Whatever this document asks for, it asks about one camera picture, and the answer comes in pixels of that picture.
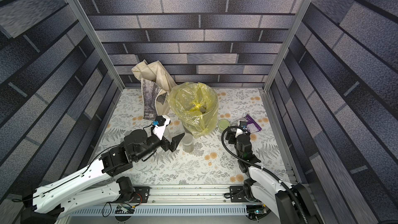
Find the small clear bean jar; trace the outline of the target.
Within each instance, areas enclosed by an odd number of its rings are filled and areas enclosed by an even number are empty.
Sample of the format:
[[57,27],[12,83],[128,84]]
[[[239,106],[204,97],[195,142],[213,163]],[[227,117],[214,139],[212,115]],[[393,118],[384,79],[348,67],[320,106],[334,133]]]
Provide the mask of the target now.
[[182,148],[184,152],[191,153],[194,150],[194,138],[190,133],[185,133],[181,139]]

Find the yellow plastic trash bag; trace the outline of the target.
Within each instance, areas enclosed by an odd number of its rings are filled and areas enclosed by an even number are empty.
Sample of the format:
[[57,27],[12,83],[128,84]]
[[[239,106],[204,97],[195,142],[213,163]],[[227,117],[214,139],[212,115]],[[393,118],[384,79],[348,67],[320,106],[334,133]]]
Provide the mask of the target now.
[[218,122],[216,91],[203,83],[183,83],[172,89],[166,100],[184,128],[194,138],[213,132]]

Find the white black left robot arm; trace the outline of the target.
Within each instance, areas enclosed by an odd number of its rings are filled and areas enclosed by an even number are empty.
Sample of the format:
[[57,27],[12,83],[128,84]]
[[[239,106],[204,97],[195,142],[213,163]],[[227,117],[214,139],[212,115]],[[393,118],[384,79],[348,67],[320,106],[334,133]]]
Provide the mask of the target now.
[[143,129],[132,131],[123,142],[105,151],[88,166],[53,183],[36,188],[23,196],[25,209],[22,224],[54,224],[57,220],[86,207],[100,203],[125,203],[134,197],[135,189],[128,177],[120,177],[104,186],[93,185],[108,180],[150,157],[159,147],[174,152],[184,133],[171,140],[162,134],[148,136]]

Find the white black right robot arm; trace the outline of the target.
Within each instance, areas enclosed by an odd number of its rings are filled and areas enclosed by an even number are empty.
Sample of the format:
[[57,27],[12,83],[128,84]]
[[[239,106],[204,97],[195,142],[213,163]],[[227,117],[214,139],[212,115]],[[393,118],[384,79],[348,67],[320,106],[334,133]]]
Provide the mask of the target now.
[[243,127],[228,127],[221,135],[225,150],[238,160],[239,168],[249,176],[243,192],[248,201],[260,201],[282,224],[322,224],[310,193],[302,184],[286,183],[253,154],[250,133]]

